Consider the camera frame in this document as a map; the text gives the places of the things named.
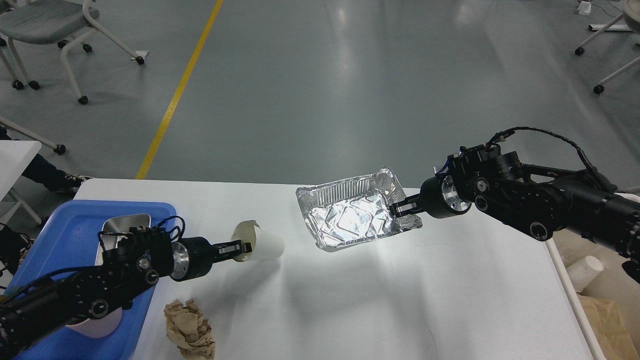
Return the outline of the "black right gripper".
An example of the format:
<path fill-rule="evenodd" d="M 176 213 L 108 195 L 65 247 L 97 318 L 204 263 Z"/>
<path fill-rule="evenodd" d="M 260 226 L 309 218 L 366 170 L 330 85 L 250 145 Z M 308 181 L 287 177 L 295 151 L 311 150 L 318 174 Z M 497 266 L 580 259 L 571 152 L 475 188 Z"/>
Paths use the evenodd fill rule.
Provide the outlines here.
<path fill-rule="evenodd" d="M 435 219 L 445 219 L 464 215 L 471 208 L 471 203 L 458 194 L 451 176 L 428 178 L 420 187 L 419 199 L 405 198 L 389 205 L 397 218 L 426 212 Z"/>

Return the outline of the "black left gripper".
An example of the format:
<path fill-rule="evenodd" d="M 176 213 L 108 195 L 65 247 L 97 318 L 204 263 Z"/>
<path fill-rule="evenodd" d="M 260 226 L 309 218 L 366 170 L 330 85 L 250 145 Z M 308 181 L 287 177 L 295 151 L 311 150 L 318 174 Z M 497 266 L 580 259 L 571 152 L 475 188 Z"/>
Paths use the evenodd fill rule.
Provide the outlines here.
<path fill-rule="evenodd" d="M 234 260 L 246 262 L 252 252 L 252 244 L 233 240 L 212 245 L 204 237 L 188 237 L 171 243 L 173 270 L 170 278 L 187 281 L 205 276 L 215 262 Z"/>

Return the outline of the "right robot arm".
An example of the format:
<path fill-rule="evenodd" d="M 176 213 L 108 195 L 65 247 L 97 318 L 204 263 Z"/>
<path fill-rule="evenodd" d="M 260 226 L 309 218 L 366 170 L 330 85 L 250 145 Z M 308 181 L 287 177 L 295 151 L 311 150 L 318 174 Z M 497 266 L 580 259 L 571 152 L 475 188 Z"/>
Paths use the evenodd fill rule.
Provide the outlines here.
<path fill-rule="evenodd" d="M 567 229 L 615 251 L 625 259 L 622 269 L 638 281 L 639 201 L 619 192 L 578 144 L 549 130 L 541 133 L 572 146 L 583 170 L 525 164 L 516 152 L 502 153 L 500 143 L 518 130 L 512 127 L 496 132 L 486 143 L 462 146 L 423 182 L 418 194 L 391 204 L 390 213 L 401 218 L 425 212 L 445 219 L 476 207 L 540 242 Z"/>

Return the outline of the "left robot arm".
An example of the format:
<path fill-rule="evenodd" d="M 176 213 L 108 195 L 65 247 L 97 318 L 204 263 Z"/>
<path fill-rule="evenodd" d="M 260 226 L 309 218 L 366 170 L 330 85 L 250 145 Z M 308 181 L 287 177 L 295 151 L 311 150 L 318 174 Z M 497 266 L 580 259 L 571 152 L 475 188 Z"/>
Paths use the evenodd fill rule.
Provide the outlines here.
<path fill-rule="evenodd" d="M 1 358 L 11 360 L 74 321 L 100 320 L 158 284 L 160 278 L 187 281 L 205 276 L 214 264 L 249 255 L 254 245 L 241 239 L 211 244 L 185 237 L 185 222 L 166 228 L 100 231 L 102 264 L 56 269 L 9 292 L 1 302 Z M 103 237 L 119 237 L 107 249 Z"/>

